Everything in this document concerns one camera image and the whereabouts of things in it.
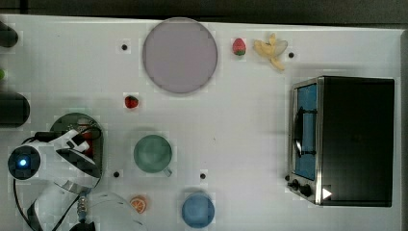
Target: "oven knob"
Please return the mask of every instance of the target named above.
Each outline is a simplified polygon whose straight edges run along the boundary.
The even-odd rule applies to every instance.
[[[293,180],[291,183],[288,183],[288,186],[297,191],[299,189],[299,182],[297,180]]]
[[[308,197],[312,194],[312,190],[310,189],[310,186],[306,184],[304,186],[300,186],[300,193]]]

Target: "round plate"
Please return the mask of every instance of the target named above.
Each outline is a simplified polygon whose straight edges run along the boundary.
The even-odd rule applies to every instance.
[[[217,45],[200,23],[185,17],[157,25],[143,47],[150,79],[164,90],[187,93],[202,88],[217,67]]]
[[[183,204],[182,217],[192,228],[204,228],[213,221],[216,209],[210,197],[202,192],[191,194]]]

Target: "banana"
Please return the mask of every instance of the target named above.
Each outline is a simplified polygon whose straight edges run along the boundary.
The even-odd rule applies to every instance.
[[[285,47],[278,47],[278,52],[279,54],[275,54],[276,50],[276,37],[275,34],[272,34],[269,37],[269,43],[265,43],[261,40],[255,40],[254,41],[254,50],[258,53],[258,55],[268,58],[272,65],[276,67],[277,69],[283,71],[285,70],[285,67],[280,63],[280,61],[277,59],[277,55],[280,55],[288,46],[288,43],[285,43]]]
[[[281,71],[285,70],[285,67],[278,61],[278,59],[276,59],[276,57],[273,57],[272,59],[270,59],[270,62],[272,63],[273,66],[275,66],[279,70]]]
[[[272,34],[272,35],[269,37],[269,44],[270,44],[271,46],[275,46],[275,42],[276,42],[275,34]]]
[[[267,55],[270,55],[270,56],[273,56],[273,54],[275,52],[275,46],[271,46],[269,44],[266,44],[263,41],[261,41],[261,48]]]
[[[265,57],[265,58],[271,58],[271,56],[269,56],[268,54],[266,54],[263,49],[262,49],[262,41],[260,40],[255,40],[254,42],[254,49],[256,51],[256,53],[258,53],[258,55]]]

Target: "black pot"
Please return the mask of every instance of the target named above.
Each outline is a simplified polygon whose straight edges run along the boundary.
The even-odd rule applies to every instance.
[[[19,93],[0,92],[0,127],[19,127],[30,115],[30,104]]]

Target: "strawberry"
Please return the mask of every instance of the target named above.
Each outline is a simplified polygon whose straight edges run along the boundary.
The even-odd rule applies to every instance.
[[[235,39],[234,43],[232,44],[232,50],[234,54],[238,56],[242,56],[245,54],[246,46],[242,38]]]

